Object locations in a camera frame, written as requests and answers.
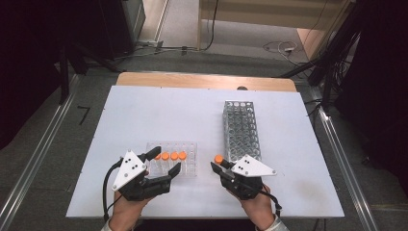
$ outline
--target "gray floor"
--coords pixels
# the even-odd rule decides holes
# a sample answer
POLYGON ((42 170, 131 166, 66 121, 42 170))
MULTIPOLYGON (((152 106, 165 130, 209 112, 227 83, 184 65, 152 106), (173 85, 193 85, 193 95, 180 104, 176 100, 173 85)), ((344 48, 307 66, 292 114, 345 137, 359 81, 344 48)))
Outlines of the gray floor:
MULTIPOLYGON (((279 28, 275 29, 278 30, 275 31, 275 34, 286 35, 287 29, 282 29, 280 32, 279 28)), ((166 34, 162 34, 163 38, 165 42, 169 42, 167 45, 177 45, 171 43, 170 39, 166 38, 166 34)), ((298 38, 290 36, 276 39, 298 38)), ((218 45, 219 48, 220 43, 215 41, 215 45, 218 45)), ((274 58, 256 57, 256 55, 244 56, 242 54, 246 53, 227 53, 227 48, 220 54, 215 49, 207 53, 189 52, 185 56, 182 56, 180 52, 166 52, 158 55, 132 57, 125 59, 118 67, 128 71, 169 71, 257 77, 278 76, 293 68, 293 64, 279 54, 273 54, 274 58)), ((102 218, 69 219, 65 217, 65 213, 105 100, 117 76, 117 73, 112 73, 103 67, 93 67, 87 76, 80 76, 80 83, 69 110, 9 230, 99 230, 103 226, 102 218), (81 125, 80 121, 85 111, 78 109, 78 106, 90 107, 89 114, 81 125)), ((305 75, 301 73, 292 79, 304 101, 312 99, 305 75)), ((42 134, 58 109, 59 97, 60 91, 57 90, 27 121, 13 142, 0 150, 0 203, 6 201, 11 188, 35 152, 42 134)), ((311 112, 315 105, 310 104, 306 107, 311 112)), ((354 130, 353 126, 342 119, 334 108, 331 108, 331 112, 344 151, 371 206, 379 230, 406 230, 408 200, 396 178, 386 170, 361 164, 365 158, 361 148, 364 138, 354 130)), ((344 218, 327 220, 326 229, 364 230, 322 123, 318 117, 316 121, 311 117, 311 122, 315 126, 322 153, 333 183, 338 188, 339 199, 345 213, 344 218)), ((313 230, 316 220, 284 218, 284 222, 291 230, 313 230)), ((317 230, 323 230, 323 220, 320 221, 317 230)))

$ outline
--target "white board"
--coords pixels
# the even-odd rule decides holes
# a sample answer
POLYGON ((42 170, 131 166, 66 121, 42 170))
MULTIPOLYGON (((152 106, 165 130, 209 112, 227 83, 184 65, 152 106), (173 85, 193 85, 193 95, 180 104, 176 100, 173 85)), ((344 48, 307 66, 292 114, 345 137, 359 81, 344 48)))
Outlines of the white board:
POLYGON ((263 181, 282 205, 282 217, 344 216, 299 93, 120 86, 111 88, 66 216, 103 216, 105 174, 129 148, 141 154, 150 141, 194 141, 197 176, 173 179, 170 193, 150 201, 142 217, 246 218, 210 165, 223 153, 225 100, 254 102, 262 161, 277 171, 263 181))

